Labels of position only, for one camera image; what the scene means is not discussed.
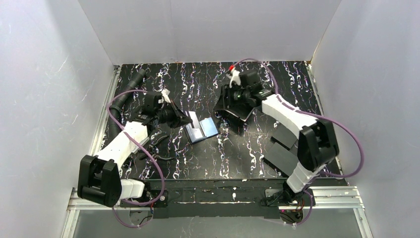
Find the white credit card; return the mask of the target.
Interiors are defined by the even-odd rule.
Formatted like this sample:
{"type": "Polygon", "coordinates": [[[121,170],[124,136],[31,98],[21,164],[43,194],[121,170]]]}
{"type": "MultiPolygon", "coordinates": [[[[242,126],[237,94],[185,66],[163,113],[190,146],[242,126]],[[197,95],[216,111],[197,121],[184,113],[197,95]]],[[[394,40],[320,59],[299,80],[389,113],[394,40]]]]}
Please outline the white credit card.
{"type": "Polygon", "coordinates": [[[188,115],[192,122],[187,125],[187,130],[191,133],[200,132],[203,133],[203,130],[201,128],[200,122],[198,120],[198,117],[194,111],[188,111],[188,115]]]}

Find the black plastic tray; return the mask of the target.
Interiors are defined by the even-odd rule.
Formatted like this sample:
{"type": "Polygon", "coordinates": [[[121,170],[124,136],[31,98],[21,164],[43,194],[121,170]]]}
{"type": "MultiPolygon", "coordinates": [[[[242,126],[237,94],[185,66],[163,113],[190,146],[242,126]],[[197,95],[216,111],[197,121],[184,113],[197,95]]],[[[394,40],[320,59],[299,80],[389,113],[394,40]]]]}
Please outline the black plastic tray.
{"type": "Polygon", "coordinates": [[[247,121],[255,110],[255,100],[249,90],[225,84],[221,88],[220,97],[214,106],[215,112],[229,113],[242,121],[247,121]]]}

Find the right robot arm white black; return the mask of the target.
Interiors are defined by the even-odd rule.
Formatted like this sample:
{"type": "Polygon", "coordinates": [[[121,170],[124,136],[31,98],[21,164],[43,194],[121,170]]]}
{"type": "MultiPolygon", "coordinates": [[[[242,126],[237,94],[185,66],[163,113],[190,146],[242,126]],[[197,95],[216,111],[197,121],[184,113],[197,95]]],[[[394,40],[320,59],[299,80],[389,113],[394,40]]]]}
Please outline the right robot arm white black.
{"type": "Polygon", "coordinates": [[[332,122],[309,116],[292,106],[280,94],[262,86],[257,70],[238,71],[231,66],[226,74],[229,83],[221,89],[215,111],[224,111],[246,121],[255,109],[274,118],[298,139],[298,162],[273,202],[290,203],[300,198],[321,170],[339,154],[332,122]]]}

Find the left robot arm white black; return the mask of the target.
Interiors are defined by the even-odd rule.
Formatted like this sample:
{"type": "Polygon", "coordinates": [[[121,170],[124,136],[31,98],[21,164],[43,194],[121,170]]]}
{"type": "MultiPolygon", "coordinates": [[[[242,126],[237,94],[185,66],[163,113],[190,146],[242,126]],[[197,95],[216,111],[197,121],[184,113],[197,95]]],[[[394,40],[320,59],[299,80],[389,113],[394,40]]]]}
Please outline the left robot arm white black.
{"type": "Polygon", "coordinates": [[[138,202],[147,190],[146,183],[136,179],[122,179],[120,171],[124,162],[134,152],[142,151],[156,164],[144,145],[150,139],[150,133],[159,125],[167,124],[177,128],[192,122],[169,98],[170,91],[147,92],[141,113],[133,120],[122,125],[110,115],[121,132],[95,155],[86,155],[80,162],[77,195],[79,198],[95,202],[106,207],[113,207],[120,200],[145,206],[154,200],[138,202]]]}

